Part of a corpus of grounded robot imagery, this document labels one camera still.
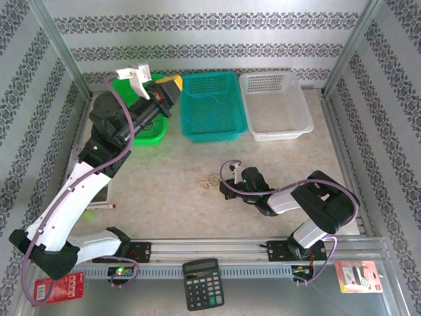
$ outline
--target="green basket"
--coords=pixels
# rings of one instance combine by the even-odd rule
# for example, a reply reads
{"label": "green basket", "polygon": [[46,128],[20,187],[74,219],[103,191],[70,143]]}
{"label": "green basket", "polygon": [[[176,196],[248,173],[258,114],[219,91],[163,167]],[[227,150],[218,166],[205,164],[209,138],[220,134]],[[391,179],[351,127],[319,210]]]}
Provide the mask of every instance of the green basket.
{"label": "green basket", "polygon": [[[164,78],[163,74],[152,74],[152,80],[158,80]],[[127,107],[131,107],[138,99],[139,96],[130,86],[128,79],[120,80],[114,79],[112,87],[117,91],[120,97],[123,99]],[[153,120],[153,125],[150,130],[142,130],[133,141],[133,146],[155,146],[158,145],[166,133],[167,121],[166,117],[161,114]]]}

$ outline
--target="white basket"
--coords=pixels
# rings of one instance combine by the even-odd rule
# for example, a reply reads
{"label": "white basket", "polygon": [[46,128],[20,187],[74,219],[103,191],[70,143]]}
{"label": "white basket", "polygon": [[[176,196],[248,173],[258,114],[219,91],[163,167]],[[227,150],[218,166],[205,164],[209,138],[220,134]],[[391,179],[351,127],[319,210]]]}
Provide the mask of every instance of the white basket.
{"label": "white basket", "polygon": [[253,72],[239,77],[241,97],[253,138],[291,140],[313,130],[313,120],[296,75]]}

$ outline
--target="teal basket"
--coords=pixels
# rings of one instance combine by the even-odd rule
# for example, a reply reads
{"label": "teal basket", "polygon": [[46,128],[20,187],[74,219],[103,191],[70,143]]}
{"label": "teal basket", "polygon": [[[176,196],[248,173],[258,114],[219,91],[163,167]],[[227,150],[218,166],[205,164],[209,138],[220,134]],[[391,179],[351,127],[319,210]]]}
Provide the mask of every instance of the teal basket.
{"label": "teal basket", "polygon": [[206,72],[183,76],[182,132],[193,143],[234,140],[247,130],[237,76]]}
{"label": "teal basket", "polygon": [[[158,80],[164,78],[163,74],[151,74],[152,80]],[[135,103],[139,96],[130,86],[128,79],[120,80],[114,79],[112,81],[112,87],[117,91],[120,97],[123,99],[127,107],[131,107]],[[159,114],[154,120],[153,124],[149,129],[142,130],[133,141],[133,146],[155,146],[158,145],[165,135],[167,128],[167,118]]]}

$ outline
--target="calculator display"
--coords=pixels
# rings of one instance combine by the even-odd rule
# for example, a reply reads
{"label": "calculator display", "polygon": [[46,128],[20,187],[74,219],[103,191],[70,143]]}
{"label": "calculator display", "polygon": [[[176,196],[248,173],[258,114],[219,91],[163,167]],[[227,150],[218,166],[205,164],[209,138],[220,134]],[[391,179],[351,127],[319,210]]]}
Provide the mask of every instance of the calculator display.
{"label": "calculator display", "polygon": [[206,263],[200,263],[198,265],[186,265],[184,267],[184,270],[186,271],[192,271],[192,270],[199,270],[199,269],[206,269],[206,268],[213,268],[215,267],[215,262],[206,262]]}

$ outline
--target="black bracket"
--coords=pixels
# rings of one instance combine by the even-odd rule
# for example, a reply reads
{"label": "black bracket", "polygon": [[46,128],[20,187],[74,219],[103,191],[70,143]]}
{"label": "black bracket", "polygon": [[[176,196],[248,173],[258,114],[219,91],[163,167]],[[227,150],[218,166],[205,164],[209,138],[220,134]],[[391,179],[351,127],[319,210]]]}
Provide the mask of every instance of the black bracket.
{"label": "black bracket", "polygon": [[279,262],[279,261],[310,261],[310,254],[314,255],[314,260],[326,260],[326,249],[324,247],[323,241],[317,241],[313,246],[311,246],[306,254],[300,259],[295,257],[288,250],[289,242],[287,240],[269,240],[266,243],[266,248],[268,250],[269,262]]}
{"label": "black bracket", "polygon": [[[149,263],[151,258],[150,242],[130,242],[129,250],[125,258],[136,260],[138,263]],[[119,260],[95,258],[92,259],[94,263],[119,263]]]}

